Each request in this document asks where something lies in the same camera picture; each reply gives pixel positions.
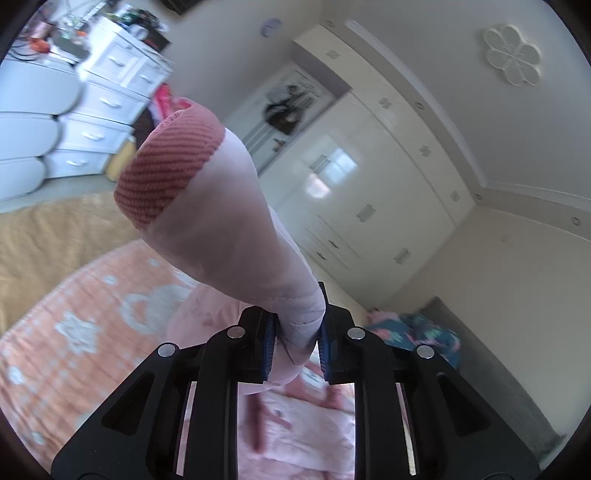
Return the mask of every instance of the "drawer handle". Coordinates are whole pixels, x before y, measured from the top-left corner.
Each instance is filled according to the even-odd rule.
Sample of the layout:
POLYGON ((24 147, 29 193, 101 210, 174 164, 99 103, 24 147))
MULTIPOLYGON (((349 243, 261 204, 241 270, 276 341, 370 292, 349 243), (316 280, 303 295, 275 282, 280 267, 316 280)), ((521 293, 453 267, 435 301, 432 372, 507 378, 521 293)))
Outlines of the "drawer handle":
POLYGON ((107 58, 119 67, 125 67, 125 62, 117 60, 113 55, 109 55, 107 58))
POLYGON ((88 164, 88 161, 87 160, 83 160, 83 161, 68 160, 66 163, 68 165, 72 165, 72 167, 83 167, 84 165, 88 164))
POLYGON ((403 248, 396 257, 394 257, 394 261, 398 265, 402 265, 406 260, 410 257, 410 250, 408 248, 403 248))
POLYGON ((113 108, 121 108, 121 104, 120 103, 111 102, 111 101, 107 100, 106 98, 101 98, 100 101, 103 102, 105 105, 109 105, 110 107, 113 107, 113 108))
POLYGON ((89 134, 87 132, 82 132, 82 136, 88 138, 89 140, 92 141, 99 141, 99 140, 103 140, 103 138, 105 137, 104 135, 93 135, 93 134, 89 134))

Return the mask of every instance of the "floor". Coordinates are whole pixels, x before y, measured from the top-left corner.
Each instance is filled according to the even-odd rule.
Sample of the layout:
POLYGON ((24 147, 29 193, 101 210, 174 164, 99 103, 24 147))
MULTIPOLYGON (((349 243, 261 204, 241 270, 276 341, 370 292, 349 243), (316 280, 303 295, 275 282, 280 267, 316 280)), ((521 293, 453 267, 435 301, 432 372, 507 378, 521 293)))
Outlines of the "floor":
POLYGON ((9 200, 0 201, 0 213, 28 207, 35 203, 47 202, 67 197, 78 197, 88 193, 108 192, 115 189, 115 183, 103 175, 65 177, 46 180, 32 193, 9 200))

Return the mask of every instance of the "door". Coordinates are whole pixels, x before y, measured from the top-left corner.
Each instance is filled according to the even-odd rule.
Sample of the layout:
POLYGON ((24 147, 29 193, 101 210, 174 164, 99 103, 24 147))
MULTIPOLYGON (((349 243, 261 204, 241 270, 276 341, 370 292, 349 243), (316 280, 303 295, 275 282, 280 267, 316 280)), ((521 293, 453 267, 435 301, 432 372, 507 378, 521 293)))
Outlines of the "door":
POLYGON ((308 250, 312 235, 327 257, 320 264, 343 289, 367 308, 380 306, 451 235, 453 222, 408 155, 353 95, 321 120, 269 170, 265 185, 273 181, 274 191, 282 190, 275 207, 295 241, 308 250))

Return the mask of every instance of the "beige fabric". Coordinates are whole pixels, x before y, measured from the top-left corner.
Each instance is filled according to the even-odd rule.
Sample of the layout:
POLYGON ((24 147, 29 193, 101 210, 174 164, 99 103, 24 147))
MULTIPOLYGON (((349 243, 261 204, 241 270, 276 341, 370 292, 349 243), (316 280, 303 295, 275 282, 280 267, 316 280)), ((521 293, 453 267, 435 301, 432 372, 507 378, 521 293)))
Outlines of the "beige fabric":
POLYGON ((68 275, 137 237, 111 192, 0 214, 0 334, 68 275))

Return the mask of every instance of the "teal fabric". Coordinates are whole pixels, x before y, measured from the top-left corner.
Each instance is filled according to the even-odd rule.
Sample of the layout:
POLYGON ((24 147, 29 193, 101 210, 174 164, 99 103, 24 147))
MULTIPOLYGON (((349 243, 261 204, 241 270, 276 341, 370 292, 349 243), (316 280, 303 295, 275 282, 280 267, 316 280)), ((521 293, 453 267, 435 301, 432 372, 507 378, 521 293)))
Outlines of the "teal fabric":
POLYGON ((461 342, 458 335, 421 314, 401 315, 367 328, 388 345, 413 351, 418 345, 429 345, 456 368, 460 364, 461 342))

